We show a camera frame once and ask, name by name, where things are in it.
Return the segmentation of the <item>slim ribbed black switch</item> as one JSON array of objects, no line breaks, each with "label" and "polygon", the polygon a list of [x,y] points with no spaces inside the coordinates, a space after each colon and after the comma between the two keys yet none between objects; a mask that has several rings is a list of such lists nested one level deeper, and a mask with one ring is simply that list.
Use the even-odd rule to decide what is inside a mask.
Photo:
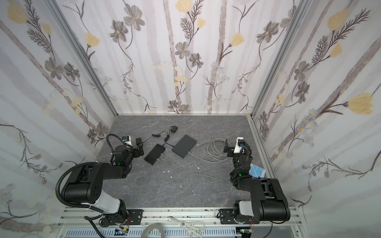
[{"label": "slim ribbed black switch", "polygon": [[161,156],[161,154],[165,151],[165,147],[156,144],[154,148],[148,153],[148,155],[144,158],[144,161],[150,165],[154,165],[157,159]]}]

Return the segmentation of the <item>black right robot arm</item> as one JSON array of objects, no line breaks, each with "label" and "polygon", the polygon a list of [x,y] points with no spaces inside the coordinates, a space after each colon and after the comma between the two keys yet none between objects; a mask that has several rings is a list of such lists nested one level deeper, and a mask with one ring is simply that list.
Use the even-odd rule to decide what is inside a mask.
[{"label": "black right robot arm", "polygon": [[237,190],[248,192],[250,199],[237,200],[231,212],[222,209],[221,223],[252,225],[261,221],[276,224],[289,221],[291,212],[279,181],[250,174],[252,150],[245,140],[238,137],[234,146],[226,140],[223,152],[232,158],[234,169],[229,177],[231,184]]}]

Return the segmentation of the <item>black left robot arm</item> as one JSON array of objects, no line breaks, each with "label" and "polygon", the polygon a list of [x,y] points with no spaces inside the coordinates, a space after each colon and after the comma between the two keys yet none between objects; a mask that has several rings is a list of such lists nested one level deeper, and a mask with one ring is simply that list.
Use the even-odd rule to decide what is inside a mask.
[{"label": "black left robot arm", "polygon": [[108,163],[86,162],[73,166],[59,178],[55,188],[57,199],[65,206],[86,208],[100,215],[102,226],[124,225],[131,219],[125,202],[103,191],[103,181],[125,179],[132,170],[132,161],[144,155],[140,137],[133,144],[131,136],[106,135],[111,149]]}]

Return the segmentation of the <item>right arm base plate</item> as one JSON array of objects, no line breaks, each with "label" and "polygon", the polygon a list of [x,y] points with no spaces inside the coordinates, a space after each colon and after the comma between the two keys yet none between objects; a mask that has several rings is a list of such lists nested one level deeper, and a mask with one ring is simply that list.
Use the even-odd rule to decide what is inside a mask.
[{"label": "right arm base plate", "polygon": [[250,216],[238,214],[234,209],[220,209],[216,215],[221,225],[250,225]]}]

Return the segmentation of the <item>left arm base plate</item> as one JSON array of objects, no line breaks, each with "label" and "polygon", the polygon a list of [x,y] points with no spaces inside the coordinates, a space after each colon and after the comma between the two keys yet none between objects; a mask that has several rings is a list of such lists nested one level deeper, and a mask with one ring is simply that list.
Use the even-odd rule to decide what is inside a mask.
[{"label": "left arm base plate", "polygon": [[111,225],[127,226],[127,225],[140,225],[143,217],[143,209],[129,209],[126,211],[119,211],[115,214],[106,214],[100,221],[101,227],[109,227]]}]

